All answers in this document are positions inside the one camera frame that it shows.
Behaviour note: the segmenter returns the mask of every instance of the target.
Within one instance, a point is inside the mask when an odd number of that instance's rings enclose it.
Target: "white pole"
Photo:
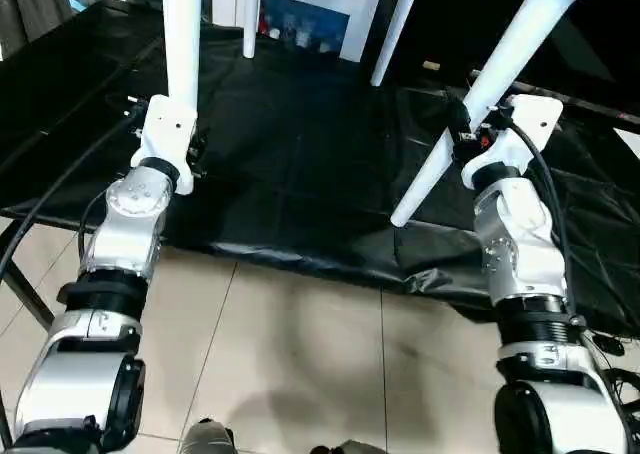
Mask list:
[[[387,35],[384,38],[382,50],[378,56],[373,75],[371,76],[372,86],[377,87],[382,83],[384,74],[387,72],[387,67],[389,66],[389,61],[391,60],[391,56],[393,56],[393,51],[402,33],[404,23],[407,21],[409,11],[411,11],[413,1],[414,0],[398,0],[396,3],[396,8],[393,11],[393,16],[389,23],[389,29],[387,29]]]
[[[524,0],[500,39],[464,104],[475,130],[507,91],[540,44],[575,0]],[[404,226],[451,164],[453,141],[442,134],[411,186],[391,216],[391,223]]]
[[[253,59],[256,49],[256,31],[258,30],[258,11],[260,0],[244,0],[244,31],[242,55]]]
[[[169,97],[197,109],[202,0],[162,0]]]

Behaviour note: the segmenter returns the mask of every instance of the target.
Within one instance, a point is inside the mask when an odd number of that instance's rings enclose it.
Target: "black plastic sheet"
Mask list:
[[[24,215],[121,115],[126,95],[166,93],[161,32],[159,14],[103,1],[0,66],[3,92],[23,93],[0,103],[0,213]],[[82,74],[66,61],[79,50]],[[258,39],[253,60],[241,50],[240,31],[203,26],[202,176],[192,195],[172,203],[165,242],[429,296],[489,319],[473,193],[459,171],[444,176],[406,228],[389,223],[445,126],[438,86],[374,89],[358,65],[269,39]],[[48,74],[38,64],[51,56],[60,63]],[[610,123],[565,109],[544,155],[567,216],[579,310],[594,328],[628,333],[628,310],[640,315],[640,162]],[[76,228],[88,201],[126,172],[138,143],[127,133],[110,142],[39,221]],[[535,169],[530,176],[541,187]],[[102,215],[95,209],[90,224]]]

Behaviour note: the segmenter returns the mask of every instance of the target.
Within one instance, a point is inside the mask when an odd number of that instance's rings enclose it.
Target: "black tarp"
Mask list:
[[[166,93],[161,33],[160,14],[103,1],[0,66],[0,213],[24,214],[118,119],[126,95]],[[166,242],[486,311],[473,193],[458,171],[406,228],[389,223],[443,130],[444,86],[372,88],[357,64],[262,38],[247,60],[241,46],[239,31],[203,26],[198,134],[208,143],[194,193],[170,207]],[[628,332],[622,306],[640,315],[640,162],[609,119],[567,108],[559,126],[544,155],[567,216],[580,311],[594,328]],[[138,143],[130,134],[110,142],[40,222],[75,228]],[[535,169],[530,176],[537,183]]]

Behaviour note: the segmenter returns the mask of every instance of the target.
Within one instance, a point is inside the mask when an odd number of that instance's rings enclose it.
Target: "floor tile grout line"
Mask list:
[[[147,434],[145,432],[139,432],[138,435],[136,437],[152,437],[153,439],[161,439],[163,441],[173,441],[173,442],[180,442],[179,439],[175,439],[173,437],[166,437],[166,436],[158,436],[156,434]]]
[[[380,289],[380,338],[382,340],[382,396],[384,398],[384,450],[389,452],[389,421],[387,418],[387,366],[384,355],[384,302]]]
[[[56,258],[53,260],[53,262],[49,265],[49,267],[47,268],[47,270],[44,272],[44,274],[42,274],[42,276],[40,277],[40,279],[38,280],[38,283],[33,286],[33,290],[36,291],[36,294],[40,295],[40,293],[38,293],[38,288],[42,285],[42,283],[44,282],[44,279],[47,277],[47,275],[51,272],[51,270],[53,269],[53,266],[56,265],[56,263],[60,260],[60,258],[62,257],[62,254],[64,254],[64,251],[67,250],[67,248],[69,247],[69,245],[73,242],[73,240],[76,238],[76,234],[71,236],[71,239],[69,240],[69,242],[60,250],[60,252],[58,253],[58,255],[56,256]],[[24,308],[24,304],[20,303],[20,307],[18,308],[18,310],[15,312],[15,314],[11,317],[11,319],[9,320],[9,322],[7,323],[7,325],[4,327],[4,329],[2,329],[2,331],[0,331],[0,337],[2,337],[4,335],[5,332],[7,332],[7,330],[9,329],[9,327],[11,327],[11,324],[13,324],[13,321],[16,320],[16,318],[18,317],[18,314],[20,314],[20,312],[22,311],[22,309]]]
[[[220,319],[222,319],[222,313],[224,312],[224,308],[227,304],[227,298],[229,297],[229,291],[231,291],[231,284],[233,283],[233,278],[238,271],[238,263],[236,262],[233,266],[233,272],[231,273],[231,278],[229,279],[229,284],[227,285],[227,291],[224,294],[224,299],[222,300],[222,306],[220,306],[220,313],[218,314],[218,319],[216,320],[216,325],[213,328],[213,333],[211,334],[211,340],[209,341],[209,346],[207,347],[207,353],[204,356],[204,361],[202,363],[202,369],[200,369],[200,374],[198,375],[198,380],[196,382],[195,389],[193,390],[193,396],[191,397],[191,402],[189,403],[189,408],[187,409],[187,415],[185,417],[184,423],[182,425],[182,429],[180,430],[180,439],[184,437],[184,431],[187,428],[187,423],[189,422],[189,414],[191,414],[191,409],[193,408],[193,403],[196,400],[196,395],[198,394],[198,388],[200,387],[200,381],[202,380],[202,374],[204,374],[204,370],[207,366],[207,360],[209,359],[209,354],[211,353],[211,348],[213,347],[213,341],[216,337],[216,332],[218,331],[218,326],[220,325]]]
[[[20,314],[20,312],[22,311],[23,308],[24,308],[24,305],[22,303],[20,303],[20,307],[18,308],[18,310],[11,317],[11,319],[9,320],[7,325],[4,327],[4,329],[2,329],[2,331],[0,331],[0,337],[2,337],[4,335],[4,333],[9,330],[9,328],[11,327],[11,324],[13,324],[13,321],[16,320],[16,317],[18,317],[18,314]]]

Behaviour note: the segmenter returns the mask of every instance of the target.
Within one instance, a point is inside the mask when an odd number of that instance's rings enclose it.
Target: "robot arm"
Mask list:
[[[541,150],[562,104],[524,95],[510,103],[512,118]],[[551,214],[521,177],[530,151],[510,129],[455,127],[454,160],[464,165],[465,185],[479,193],[475,231],[502,340],[497,368],[506,385],[494,406],[501,452],[629,452],[617,406],[581,343],[584,322],[566,296]]]
[[[179,101],[151,99],[135,167],[108,188],[106,218],[78,279],[60,291],[66,311],[20,395],[10,452],[110,452],[136,436],[145,377],[135,358],[140,318],[166,209],[191,174],[184,159],[195,120],[195,110]]]

